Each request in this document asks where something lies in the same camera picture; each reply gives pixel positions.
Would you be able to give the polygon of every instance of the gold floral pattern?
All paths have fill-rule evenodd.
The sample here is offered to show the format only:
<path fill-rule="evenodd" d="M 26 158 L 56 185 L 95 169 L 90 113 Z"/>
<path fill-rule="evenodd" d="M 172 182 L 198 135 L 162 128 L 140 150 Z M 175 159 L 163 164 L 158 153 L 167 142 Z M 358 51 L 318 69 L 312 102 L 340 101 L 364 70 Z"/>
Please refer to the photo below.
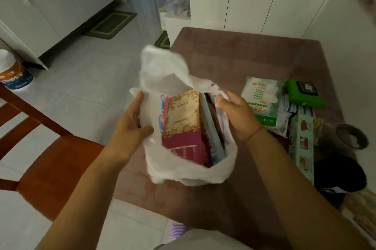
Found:
<path fill-rule="evenodd" d="M 200 128 L 200 95 L 196 90 L 190 90 L 168 101 L 167 118 L 162 137 L 174 134 L 196 131 Z"/>

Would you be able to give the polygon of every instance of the green rug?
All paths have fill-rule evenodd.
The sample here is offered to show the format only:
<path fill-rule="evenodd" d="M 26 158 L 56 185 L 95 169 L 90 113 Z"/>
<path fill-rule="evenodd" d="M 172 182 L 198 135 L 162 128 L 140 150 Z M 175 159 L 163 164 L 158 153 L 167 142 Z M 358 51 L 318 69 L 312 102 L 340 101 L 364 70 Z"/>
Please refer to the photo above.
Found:
<path fill-rule="evenodd" d="M 168 39 L 167 31 L 162 32 L 154 45 L 159 48 L 170 49 L 170 40 Z"/>
<path fill-rule="evenodd" d="M 93 27 L 85 31 L 83 34 L 99 39 L 113 38 L 123 27 L 125 27 L 136 13 L 111 11 L 106 17 L 96 23 Z"/>

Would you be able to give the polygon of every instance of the hand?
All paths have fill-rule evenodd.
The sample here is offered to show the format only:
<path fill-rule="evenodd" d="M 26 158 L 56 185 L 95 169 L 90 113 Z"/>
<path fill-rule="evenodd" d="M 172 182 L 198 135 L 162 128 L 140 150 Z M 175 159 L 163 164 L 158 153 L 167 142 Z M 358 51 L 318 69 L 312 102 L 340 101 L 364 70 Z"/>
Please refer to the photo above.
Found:
<path fill-rule="evenodd" d="M 231 124 L 236 130 L 237 137 L 242 142 L 245 142 L 262 127 L 262 124 L 246 100 L 231 91 L 225 90 L 225 92 L 230 101 L 219 95 L 217 96 L 218 106 L 228 115 Z"/>
<path fill-rule="evenodd" d="M 152 126 L 139 126 L 140 105 L 144 99 L 144 92 L 140 91 L 130 104 L 128 110 L 116 125 L 115 131 L 105 149 L 107 156 L 125 165 L 142 141 L 153 134 Z"/>

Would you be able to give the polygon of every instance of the table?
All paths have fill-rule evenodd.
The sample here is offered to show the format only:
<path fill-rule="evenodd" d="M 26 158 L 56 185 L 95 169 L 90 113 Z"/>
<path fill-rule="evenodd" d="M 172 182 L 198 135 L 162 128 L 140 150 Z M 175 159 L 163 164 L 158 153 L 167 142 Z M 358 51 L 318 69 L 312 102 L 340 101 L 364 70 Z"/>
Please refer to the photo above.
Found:
<path fill-rule="evenodd" d="M 327 104 L 317 115 L 343 121 L 321 45 L 315 40 L 183 28 L 171 50 L 191 75 L 241 94 L 246 77 L 313 82 Z M 287 145 L 287 140 L 277 137 Z M 219 185 L 153 184 L 139 150 L 120 173 L 114 197 L 194 228 L 217 229 L 253 249 L 291 249 L 249 151 L 239 142 L 231 176 Z"/>

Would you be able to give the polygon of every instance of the floor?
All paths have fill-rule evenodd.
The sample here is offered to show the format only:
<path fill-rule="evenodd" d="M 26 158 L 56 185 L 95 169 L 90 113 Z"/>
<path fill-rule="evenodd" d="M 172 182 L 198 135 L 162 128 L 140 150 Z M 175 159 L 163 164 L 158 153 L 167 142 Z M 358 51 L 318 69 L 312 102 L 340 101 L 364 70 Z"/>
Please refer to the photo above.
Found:
<path fill-rule="evenodd" d="M 73 37 L 47 57 L 49 71 L 31 69 L 35 82 L 17 95 L 73 134 L 105 145 L 132 101 L 129 89 L 138 86 L 141 49 L 161 34 L 158 8 L 165 1 L 120 4 L 118 10 L 138 15 L 113 39 Z M 11 125 L 24 118 L 18 115 Z M 0 136 L 10 128 L 3 126 Z M 44 127 L 35 129 L 0 161 L 0 177 L 18 180 L 56 138 Z M 50 224 L 18 193 L 0 191 L 1 249 L 34 249 Z M 171 224 L 165 217 L 112 200 L 98 249 L 152 250 L 169 242 Z"/>

